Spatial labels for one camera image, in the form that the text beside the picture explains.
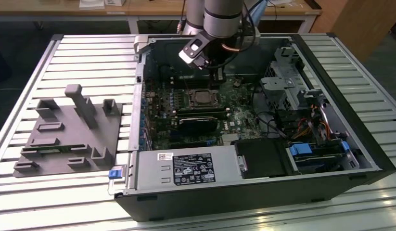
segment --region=wooden cabinet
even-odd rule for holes
[[[363,62],[396,22],[396,0],[315,0],[323,8],[311,33],[334,32]]]

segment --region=blue latch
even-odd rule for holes
[[[351,150],[350,145],[346,141],[342,141],[342,147],[345,148],[345,153],[347,153]]]
[[[122,178],[122,169],[110,170],[109,178],[110,178],[110,180],[121,179]]]
[[[313,149],[307,143],[297,143],[290,148],[293,155],[303,155],[303,154],[313,154]]]

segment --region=barcode label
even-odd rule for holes
[[[159,153],[158,160],[173,160],[174,153]]]

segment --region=white sticker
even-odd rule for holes
[[[159,153],[158,160],[173,160],[174,153]]]
[[[107,14],[126,14],[126,12],[121,12],[121,11],[109,11]]]

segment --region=motherboard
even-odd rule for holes
[[[230,145],[262,137],[251,106],[254,84],[235,76],[217,90],[189,82],[147,84],[154,150]]]

